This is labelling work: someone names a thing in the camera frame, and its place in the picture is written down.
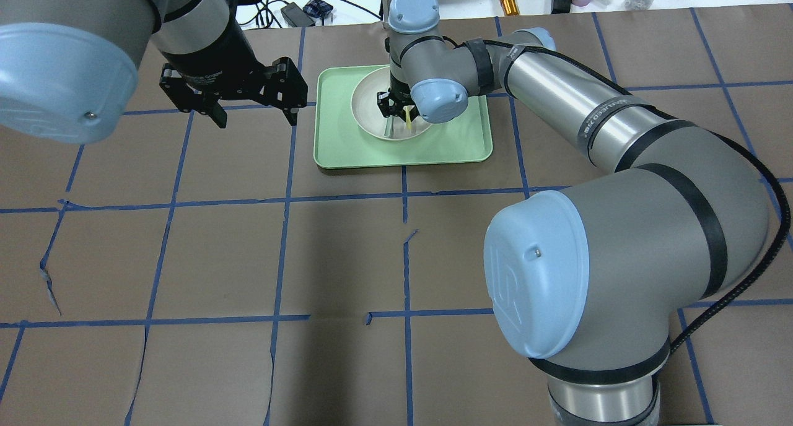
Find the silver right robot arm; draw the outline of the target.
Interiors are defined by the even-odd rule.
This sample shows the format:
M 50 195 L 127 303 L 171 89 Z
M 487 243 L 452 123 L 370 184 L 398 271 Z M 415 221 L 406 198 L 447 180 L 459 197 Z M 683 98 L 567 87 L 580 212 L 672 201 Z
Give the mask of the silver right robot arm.
M 484 274 L 558 425 L 656 425 L 657 373 L 784 245 L 786 195 L 742 145 L 559 53 L 543 28 L 450 48 L 437 0 L 384 0 L 386 118 L 439 124 L 503 89 L 605 175 L 498 212 Z

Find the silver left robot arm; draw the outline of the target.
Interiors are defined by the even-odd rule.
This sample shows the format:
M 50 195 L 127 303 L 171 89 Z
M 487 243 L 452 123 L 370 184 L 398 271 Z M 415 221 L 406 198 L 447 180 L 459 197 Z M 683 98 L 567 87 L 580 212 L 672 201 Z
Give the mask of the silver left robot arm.
M 1 121 L 70 144 L 107 138 L 138 84 L 153 43 L 166 64 L 159 85 L 182 112 L 226 127 L 224 100 L 283 111 L 308 102 L 292 59 L 256 59 L 236 22 L 257 0 L 2 0 Z

